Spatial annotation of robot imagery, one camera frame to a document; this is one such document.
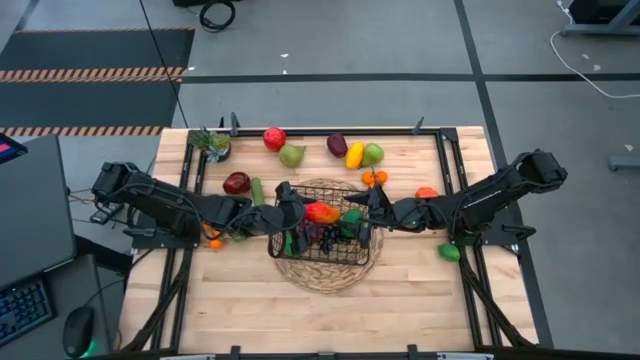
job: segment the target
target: red apple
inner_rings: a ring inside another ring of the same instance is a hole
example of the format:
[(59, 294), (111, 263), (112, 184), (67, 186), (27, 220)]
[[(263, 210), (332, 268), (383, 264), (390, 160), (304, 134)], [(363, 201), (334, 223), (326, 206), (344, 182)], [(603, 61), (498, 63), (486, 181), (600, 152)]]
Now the red apple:
[(277, 127), (268, 128), (262, 135), (264, 145), (271, 151), (279, 151), (287, 142), (287, 135)]

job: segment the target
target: wire basket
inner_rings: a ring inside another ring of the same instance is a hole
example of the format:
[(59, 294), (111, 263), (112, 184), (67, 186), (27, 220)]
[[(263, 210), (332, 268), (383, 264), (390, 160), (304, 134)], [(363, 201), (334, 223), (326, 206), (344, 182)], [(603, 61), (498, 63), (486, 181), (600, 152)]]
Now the wire basket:
[[(364, 218), (368, 215), (366, 206), (344, 200), (345, 196), (359, 193), (358, 190), (302, 185), (291, 187), (304, 197), (322, 201), (340, 209), (341, 215), (356, 208), (362, 211)], [(283, 232), (269, 236), (269, 254), (272, 257), (360, 266), (369, 262), (369, 244), (361, 244), (357, 239), (344, 236), (338, 225), (311, 223), (305, 219), (291, 232), (292, 238), (296, 238), (297, 235), (297, 239), (304, 241), (306, 249), (295, 254), (287, 252), (284, 243), (287, 235)]]

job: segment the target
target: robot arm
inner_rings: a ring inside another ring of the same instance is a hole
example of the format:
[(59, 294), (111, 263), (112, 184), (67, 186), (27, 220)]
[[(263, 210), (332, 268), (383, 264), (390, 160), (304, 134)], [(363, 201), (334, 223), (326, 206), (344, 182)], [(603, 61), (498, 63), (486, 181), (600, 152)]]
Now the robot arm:
[(203, 224), (243, 237), (275, 234), (302, 220), (303, 203), (313, 201), (282, 183), (277, 189), (279, 207), (251, 206), (252, 201), (241, 196), (205, 196), (180, 189), (152, 178), (132, 163), (105, 163), (92, 192), (97, 203), (126, 203), (177, 237), (199, 236)]
[(369, 207), (369, 222), (389, 230), (448, 229), (451, 238), (477, 237), (496, 212), (528, 193), (556, 190), (567, 178), (551, 153), (520, 154), (510, 165), (452, 195), (405, 198), (391, 204), (381, 186), (345, 197)]

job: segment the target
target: black floor mat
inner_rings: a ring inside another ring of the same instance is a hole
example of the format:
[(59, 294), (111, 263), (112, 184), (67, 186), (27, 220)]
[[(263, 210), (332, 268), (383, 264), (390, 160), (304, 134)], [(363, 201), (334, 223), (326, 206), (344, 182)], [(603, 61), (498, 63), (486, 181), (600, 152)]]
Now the black floor mat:
[[(194, 31), (154, 33), (179, 75)], [(0, 54), (0, 93), (0, 131), (14, 136), (154, 135), (176, 105), (148, 30), (17, 32)]]

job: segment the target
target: wooden table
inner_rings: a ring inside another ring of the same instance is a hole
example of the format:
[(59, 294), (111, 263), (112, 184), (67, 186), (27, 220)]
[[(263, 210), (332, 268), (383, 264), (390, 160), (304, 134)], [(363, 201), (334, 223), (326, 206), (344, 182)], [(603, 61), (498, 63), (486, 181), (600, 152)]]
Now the wooden table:
[[(483, 128), (457, 131), (469, 183), (492, 174)], [(159, 180), (178, 184), (187, 132), (162, 133), (154, 170)], [(376, 142), (385, 149), (379, 168), (389, 173), (384, 189), (391, 201), (413, 196), (420, 186), (444, 193), (434, 139), (359, 136), (357, 140)], [(329, 154), (323, 136), (288, 139), (307, 146), (297, 169), (284, 167), (259, 137), (235, 138), (232, 143), (228, 161), (207, 165), (204, 194), (222, 194), (222, 182), (233, 171), (260, 177), (267, 203), (273, 203), (275, 187), (285, 180), (296, 184), (338, 178), (365, 189), (360, 182), (365, 170), (346, 169), (344, 159)], [(454, 169), (450, 151), (447, 148), (447, 158)], [(189, 189), (198, 157), (194, 154)], [(458, 190), (455, 175), (453, 183)], [(191, 266), (180, 353), (228, 353), (232, 345), (241, 345), (243, 353), (400, 352), (407, 344), (417, 344), (420, 351), (473, 350), (458, 266), (442, 260), (436, 250), (445, 241), (442, 231), (385, 232), (375, 269), (365, 281), (336, 295), (307, 292), (286, 282), (267, 254), (266, 237), (229, 243), (218, 252), (201, 246)], [(520, 332), (536, 342), (518, 260), (499, 247), (485, 247), (484, 254), (496, 302)], [(157, 304), (165, 257), (166, 250), (155, 250), (131, 272), (120, 319), (123, 344)], [(477, 298), (476, 303), (488, 344), (485, 312)], [(162, 346), (169, 344), (173, 311), (167, 312)]]

